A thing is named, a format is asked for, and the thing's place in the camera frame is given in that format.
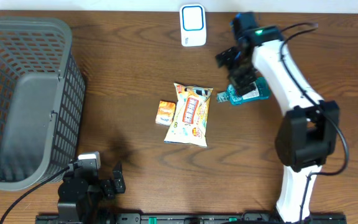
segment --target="small orange and white box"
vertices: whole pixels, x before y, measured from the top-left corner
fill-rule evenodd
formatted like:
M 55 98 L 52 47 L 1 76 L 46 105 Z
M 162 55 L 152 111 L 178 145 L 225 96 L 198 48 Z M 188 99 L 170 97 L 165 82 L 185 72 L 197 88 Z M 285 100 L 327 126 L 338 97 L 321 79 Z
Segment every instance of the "small orange and white box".
M 175 103 L 160 101 L 155 122 L 162 125 L 171 125 L 175 114 Z

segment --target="wood grain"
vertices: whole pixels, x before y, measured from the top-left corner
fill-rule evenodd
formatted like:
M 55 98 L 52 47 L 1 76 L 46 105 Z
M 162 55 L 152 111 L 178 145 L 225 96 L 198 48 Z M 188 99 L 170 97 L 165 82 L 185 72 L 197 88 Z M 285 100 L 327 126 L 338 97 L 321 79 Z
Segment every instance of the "wood grain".
M 270 210 L 278 199 L 282 165 L 273 140 L 282 117 L 274 97 L 231 106 L 211 101 L 206 149 L 164 144 L 167 128 L 154 123 L 160 100 L 176 101 L 173 82 L 227 86 L 214 56 L 234 45 L 234 13 L 207 13 L 207 44 L 180 44 L 178 13 L 0 11 L 0 16 L 57 17 L 70 25 L 72 51 L 86 77 L 78 153 L 99 151 L 101 176 L 123 162 L 127 192 L 114 207 L 145 213 L 242 213 Z M 318 177 L 311 199 L 315 212 L 344 212 L 358 223 L 358 15 L 258 14 L 259 24 L 284 27 L 315 21 L 319 29 L 290 42 L 311 86 L 341 108 L 341 128 L 351 147 L 348 170 Z M 324 170 L 342 164 L 342 147 Z M 57 211 L 57 184 L 24 199 L 6 223 L 33 223 L 38 213 Z M 0 217 L 24 191 L 0 192 Z

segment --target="white wall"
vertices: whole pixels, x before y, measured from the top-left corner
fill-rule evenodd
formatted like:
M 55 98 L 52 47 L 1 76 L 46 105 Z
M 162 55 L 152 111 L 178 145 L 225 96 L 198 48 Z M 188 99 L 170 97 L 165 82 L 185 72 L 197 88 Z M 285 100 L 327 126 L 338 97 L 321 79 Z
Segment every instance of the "white wall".
M 358 13 L 358 0 L 0 0 L 0 9 L 178 11 L 200 3 L 209 12 L 333 12 Z

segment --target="green light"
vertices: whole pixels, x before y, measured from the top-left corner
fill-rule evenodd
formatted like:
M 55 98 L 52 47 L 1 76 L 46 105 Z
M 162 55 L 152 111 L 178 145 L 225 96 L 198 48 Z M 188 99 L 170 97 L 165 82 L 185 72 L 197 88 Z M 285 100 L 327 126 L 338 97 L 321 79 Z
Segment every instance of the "green light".
M 256 35 L 260 35 L 260 34 L 262 34 L 263 31 L 264 31 L 264 30 L 257 30 L 257 31 L 255 31 L 255 34 L 256 34 Z

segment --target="plastic basket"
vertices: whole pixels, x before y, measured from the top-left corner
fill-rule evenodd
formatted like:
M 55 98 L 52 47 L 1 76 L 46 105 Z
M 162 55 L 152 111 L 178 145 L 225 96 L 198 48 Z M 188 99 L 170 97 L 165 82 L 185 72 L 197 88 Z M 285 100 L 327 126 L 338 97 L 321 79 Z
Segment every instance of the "plastic basket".
M 67 24 L 0 17 L 0 190 L 27 188 L 67 166 L 84 94 Z

